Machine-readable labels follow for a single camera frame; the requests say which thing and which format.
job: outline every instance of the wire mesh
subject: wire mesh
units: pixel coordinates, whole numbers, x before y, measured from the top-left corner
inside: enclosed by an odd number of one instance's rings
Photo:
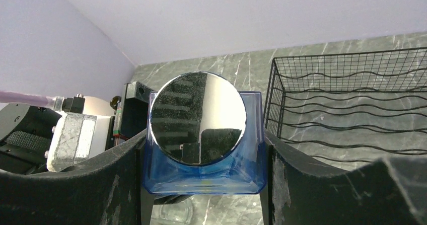
[[[265,128],[317,159],[353,168],[384,152],[427,155],[426,55],[427,47],[276,57]]]

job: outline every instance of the wire basket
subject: wire basket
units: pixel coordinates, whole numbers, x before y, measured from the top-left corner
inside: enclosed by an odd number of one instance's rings
[[[324,162],[427,155],[426,48],[276,57],[264,125]]]

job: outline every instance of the marble countertop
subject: marble countertop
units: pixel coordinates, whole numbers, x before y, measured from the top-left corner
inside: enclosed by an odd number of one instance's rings
[[[264,103],[268,86],[271,61],[274,57],[354,53],[423,46],[427,46],[427,33],[413,33],[364,40],[349,40],[282,49],[252,51],[138,66],[135,70],[132,80],[140,81],[141,83],[149,86],[150,88],[158,90],[163,84],[165,84],[165,82],[179,74],[195,70],[210,71],[220,74],[221,76],[229,80],[239,91],[260,91],[263,95]],[[414,101],[404,100],[403,102],[413,103]],[[404,103],[396,102],[396,105],[400,105],[400,107],[402,107],[403,105],[403,107],[405,107]],[[410,117],[410,120],[407,122],[411,122],[414,125],[415,119],[411,118],[413,117]],[[284,129],[283,132],[287,132],[288,134],[294,133],[294,139],[296,138],[298,140],[303,140],[303,133],[297,133],[295,130],[289,129]],[[311,133],[316,133],[316,138],[325,137],[326,135],[328,135],[325,132],[318,131]],[[370,139],[371,142],[372,140],[382,139],[380,135],[377,135],[376,137],[365,136],[364,138]],[[402,140],[411,138],[425,140],[425,135],[409,137],[402,134],[399,136],[399,138]],[[351,153],[350,151],[342,151],[342,154],[338,154],[335,153],[335,151],[328,149],[327,147],[320,148],[307,145],[296,145],[295,147],[310,155],[320,154],[325,156],[348,156],[366,159],[373,159],[381,155],[380,153],[376,152],[372,153],[369,150],[359,150],[356,153]],[[351,170],[355,167],[363,165],[362,163],[343,164],[325,160],[322,161],[328,162],[332,165],[347,170]],[[193,206],[193,216],[190,224],[262,224],[261,204],[258,195],[195,195],[190,198],[190,201]],[[170,207],[168,209],[171,212],[173,212],[175,209],[180,209],[175,205],[169,206]]]

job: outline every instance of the dish rack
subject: dish rack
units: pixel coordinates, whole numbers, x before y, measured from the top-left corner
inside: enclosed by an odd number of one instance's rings
[[[383,155],[427,155],[426,54],[427,47],[276,57],[265,129],[343,169]]]

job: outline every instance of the clear glass container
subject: clear glass container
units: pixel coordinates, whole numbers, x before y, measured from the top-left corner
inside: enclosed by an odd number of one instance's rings
[[[246,128],[238,145],[221,160],[190,166],[168,157],[147,127],[143,185],[152,194],[257,194],[266,184],[260,92],[239,92],[246,109]],[[150,105],[156,93],[150,95]]]

